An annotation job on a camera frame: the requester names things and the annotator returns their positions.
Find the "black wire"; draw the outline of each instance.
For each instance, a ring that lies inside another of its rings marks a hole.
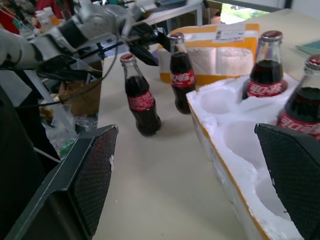
[[[60,100],[60,101],[54,101],[54,102],[48,102],[48,103],[43,103],[43,104],[34,104],[34,105],[26,105],[26,106],[17,106],[15,107],[16,109],[28,109],[28,108],[39,108],[39,107],[45,107],[45,106],[52,106],[52,105],[56,105],[56,104],[63,104],[67,101],[69,101],[70,99],[74,99],[74,98],[78,98],[81,95],[84,95],[88,92],[90,92],[91,90],[93,90],[94,88],[96,88],[109,74],[109,72],[111,71],[112,67],[114,66],[116,59],[117,59],[117,55],[118,55],[118,46],[115,48],[115,54],[114,54],[114,58],[113,61],[109,67],[109,69],[106,71],[105,75],[101,78],[101,80],[98,80],[97,83],[90,87],[89,89],[80,92],[76,95],[73,95],[71,97],[66,98],[65,100]]]

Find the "red label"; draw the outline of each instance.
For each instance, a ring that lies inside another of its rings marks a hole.
[[[150,91],[137,97],[128,96],[129,108],[132,111],[144,111],[151,108],[154,105],[154,98]]]
[[[177,88],[186,88],[196,82],[194,70],[191,68],[185,73],[171,73],[171,85]]]
[[[292,129],[303,134],[309,134],[318,141],[320,140],[320,123],[302,122],[289,117],[286,112],[283,112],[278,120],[278,126]]]
[[[280,82],[273,84],[260,84],[253,81],[249,81],[248,90],[246,94],[248,97],[273,97],[278,94],[281,94],[284,91],[284,86],[284,80],[281,80]]]

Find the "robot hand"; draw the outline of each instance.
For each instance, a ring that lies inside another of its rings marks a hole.
[[[88,41],[114,34],[123,42],[136,21],[149,16],[157,6],[154,0],[138,0],[130,11],[119,5],[82,6],[64,25],[54,27],[31,41],[0,29],[0,67],[2,69],[37,69],[55,65],[66,55],[78,51]]]

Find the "bottle in foam slot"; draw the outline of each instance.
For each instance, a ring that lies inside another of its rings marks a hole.
[[[196,89],[196,78],[184,42],[183,33],[176,32],[170,35],[170,76],[176,109],[182,114],[189,114],[186,94]]]
[[[273,97],[286,90],[287,82],[283,79],[281,60],[282,39],[283,34],[280,31],[273,30],[262,34],[256,63],[250,80],[243,88],[243,99]]]
[[[277,125],[320,141],[320,55],[305,62],[304,76],[280,111]]]
[[[143,136],[154,135],[161,127],[161,120],[157,114],[156,101],[149,91],[149,84],[132,53],[122,55],[120,61],[124,69],[125,93],[136,128]]]

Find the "white styrofoam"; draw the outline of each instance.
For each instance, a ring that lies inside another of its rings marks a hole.
[[[242,100],[249,76],[218,81],[187,94],[199,141],[250,240],[302,240],[272,186],[257,123],[275,124],[297,81],[273,97]]]

